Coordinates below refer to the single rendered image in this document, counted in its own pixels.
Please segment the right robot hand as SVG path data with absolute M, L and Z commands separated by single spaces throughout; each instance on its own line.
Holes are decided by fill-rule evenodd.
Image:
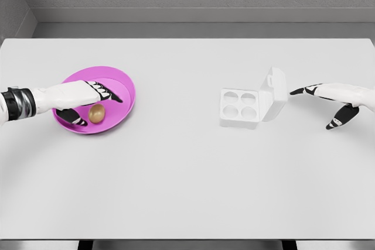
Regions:
M 335 116 L 327 124 L 326 129 L 331 130 L 351 121 L 363 105 L 368 89 L 342 83 L 315 84 L 291 91 L 290 95 L 309 94 L 325 100 L 338 101 L 344 106 L 335 113 Z

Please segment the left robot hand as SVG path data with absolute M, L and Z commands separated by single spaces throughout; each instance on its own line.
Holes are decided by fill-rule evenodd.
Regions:
M 56 114 L 62 120 L 78 126 L 87 126 L 88 123 L 74 109 L 76 107 L 95 104 L 99 101 L 113 100 L 123 103 L 123 100 L 111 89 L 98 81 L 78 80 L 59 84 L 58 94 L 62 94 L 62 101 L 56 106 Z

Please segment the brown egg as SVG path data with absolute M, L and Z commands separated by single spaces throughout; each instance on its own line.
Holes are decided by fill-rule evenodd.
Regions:
M 102 104 L 94 104 L 88 111 L 88 119 L 92 124 L 99 124 L 105 118 L 105 107 Z

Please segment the white egg box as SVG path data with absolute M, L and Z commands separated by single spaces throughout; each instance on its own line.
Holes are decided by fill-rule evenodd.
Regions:
M 283 71 L 271 67 L 259 90 L 223 88 L 220 92 L 220 126 L 256 129 L 275 119 L 288 101 Z

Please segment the pink round plate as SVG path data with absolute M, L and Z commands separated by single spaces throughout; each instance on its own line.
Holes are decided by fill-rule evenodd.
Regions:
M 88 113 L 91 105 L 76 107 L 74 110 L 88 122 L 87 126 L 70 124 L 61 119 L 61 117 L 57 115 L 56 110 L 53 109 L 52 113 L 57 123 L 68 131 L 80 134 L 104 132 L 121 123 L 131 112 L 135 102 L 135 86 L 131 78 L 123 71 L 108 66 L 94 66 L 75 72 L 63 82 L 69 83 L 77 80 L 101 83 L 114 92 L 122 100 L 122 103 L 112 100 L 101 101 L 100 104 L 102 104 L 105 109 L 105 116 L 98 124 L 89 121 Z

